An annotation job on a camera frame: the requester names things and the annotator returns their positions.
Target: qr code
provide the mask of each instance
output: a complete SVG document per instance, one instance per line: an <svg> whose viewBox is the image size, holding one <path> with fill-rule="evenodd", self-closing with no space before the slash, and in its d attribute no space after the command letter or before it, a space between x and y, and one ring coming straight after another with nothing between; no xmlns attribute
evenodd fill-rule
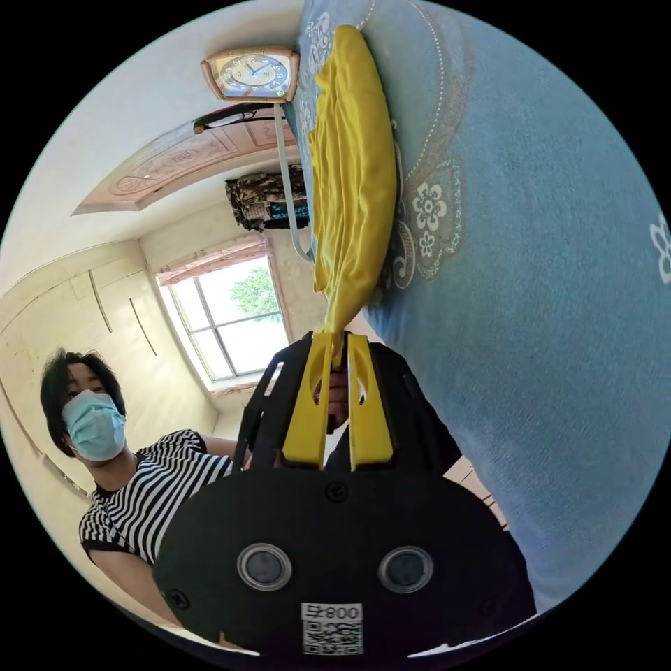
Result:
<svg viewBox="0 0 671 671"><path fill-rule="evenodd" d="M302 604L303 653L363 654L361 604Z"/></svg>

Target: tree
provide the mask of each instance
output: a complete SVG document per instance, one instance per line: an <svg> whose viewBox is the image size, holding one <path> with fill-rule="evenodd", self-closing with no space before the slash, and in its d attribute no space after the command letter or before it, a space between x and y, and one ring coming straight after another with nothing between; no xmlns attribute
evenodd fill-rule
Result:
<svg viewBox="0 0 671 671"><path fill-rule="evenodd" d="M273 279L267 268L255 268L244 280L236 282L231 290L231 298L245 317L256 317L279 309ZM263 321L278 322L280 316L265 317Z"/></svg>

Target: surgical mask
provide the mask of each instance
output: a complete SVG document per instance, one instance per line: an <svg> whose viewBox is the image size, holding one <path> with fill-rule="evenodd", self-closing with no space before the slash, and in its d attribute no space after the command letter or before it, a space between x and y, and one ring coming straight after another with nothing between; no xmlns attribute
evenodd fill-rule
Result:
<svg viewBox="0 0 671 671"><path fill-rule="evenodd" d="M126 418L108 394L82 391L63 408L63 421L77 452L88 461L108 461L124 449Z"/></svg>

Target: blue bedspread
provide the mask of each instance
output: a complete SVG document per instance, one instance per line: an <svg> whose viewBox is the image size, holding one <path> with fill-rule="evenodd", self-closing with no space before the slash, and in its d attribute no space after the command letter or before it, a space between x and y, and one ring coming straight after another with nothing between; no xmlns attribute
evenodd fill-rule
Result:
<svg viewBox="0 0 671 671"><path fill-rule="evenodd" d="M538 54L417 0L307 0L287 115L312 194L314 74L366 37L401 171L367 317L507 517L537 607L639 512L671 435L671 234L623 139Z"/></svg>

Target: hand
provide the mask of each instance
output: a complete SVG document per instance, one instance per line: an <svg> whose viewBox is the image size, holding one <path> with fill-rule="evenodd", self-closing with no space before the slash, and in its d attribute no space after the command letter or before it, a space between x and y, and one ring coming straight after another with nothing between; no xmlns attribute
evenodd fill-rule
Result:
<svg viewBox="0 0 671 671"><path fill-rule="evenodd" d="M315 402L319 401L322 390L320 382L315 390ZM336 373L331 372L329 379L329 415L335 417L334 428L340 428L349 417L349 376L344 368Z"/></svg>

